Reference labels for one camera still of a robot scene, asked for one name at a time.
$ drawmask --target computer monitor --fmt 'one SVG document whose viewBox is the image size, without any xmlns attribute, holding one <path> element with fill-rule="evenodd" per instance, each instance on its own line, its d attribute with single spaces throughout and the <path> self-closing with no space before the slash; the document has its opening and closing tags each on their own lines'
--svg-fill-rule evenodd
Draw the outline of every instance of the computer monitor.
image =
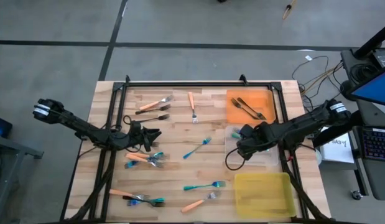
<svg viewBox="0 0 385 224">
<path fill-rule="evenodd" d="M 350 94 L 357 99 L 385 105 L 385 67 L 373 78 L 354 87 Z"/>
</svg>

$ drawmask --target teal fork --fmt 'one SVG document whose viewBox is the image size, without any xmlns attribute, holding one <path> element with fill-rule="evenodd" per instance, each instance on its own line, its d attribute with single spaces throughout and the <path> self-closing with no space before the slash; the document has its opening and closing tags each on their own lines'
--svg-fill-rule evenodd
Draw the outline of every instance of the teal fork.
<svg viewBox="0 0 385 224">
<path fill-rule="evenodd" d="M 208 185 L 185 186 L 184 190 L 192 190 L 199 187 L 210 187 L 210 186 L 225 187 L 225 181 L 214 181 L 212 184 L 208 184 Z"/>
<path fill-rule="evenodd" d="M 201 148 L 202 146 L 206 145 L 206 144 L 209 144 L 209 142 L 211 141 L 211 137 L 208 137 L 206 139 L 204 139 L 202 141 L 202 144 L 199 145 L 198 147 L 196 147 L 194 150 L 188 152 L 186 155 L 183 156 L 183 159 L 187 159 L 189 156 L 191 156 L 192 153 L 194 153 L 196 150 L 198 150 L 199 148 Z"/>
</svg>

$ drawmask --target blue screen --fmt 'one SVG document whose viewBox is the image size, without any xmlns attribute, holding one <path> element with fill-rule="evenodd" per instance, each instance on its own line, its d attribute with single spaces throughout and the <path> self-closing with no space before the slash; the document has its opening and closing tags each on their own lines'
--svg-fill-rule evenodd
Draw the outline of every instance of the blue screen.
<svg viewBox="0 0 385 224">
<path fill-rule="evenodd" d="M 385 72 L 359 87 L 352 94 L 385 103 Z"/>
</svg>

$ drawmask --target yellow container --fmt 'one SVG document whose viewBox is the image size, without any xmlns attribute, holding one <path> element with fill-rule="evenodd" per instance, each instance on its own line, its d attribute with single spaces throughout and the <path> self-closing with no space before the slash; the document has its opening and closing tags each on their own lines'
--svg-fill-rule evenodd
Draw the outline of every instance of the yellow container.
<svg viewBox="0 0 385 224">
<path fill-rule="evenodd" d="M 289 175 L 236 174 L 236 210 L 241 218 L 294 217 L 292 187 Z"/>
</svg>

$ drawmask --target white paper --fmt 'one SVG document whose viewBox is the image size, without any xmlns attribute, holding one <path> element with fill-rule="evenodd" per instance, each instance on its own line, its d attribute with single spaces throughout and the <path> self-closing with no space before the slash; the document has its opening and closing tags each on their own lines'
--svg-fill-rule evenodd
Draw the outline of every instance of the white paper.
<svg viewBox="0 0 385 224">
<path fill-rule="evenodd" d="M 354 163 L 348 133 L 335 138 L 334 140 L 320 147 L 322 160 Z"/>
</svg>

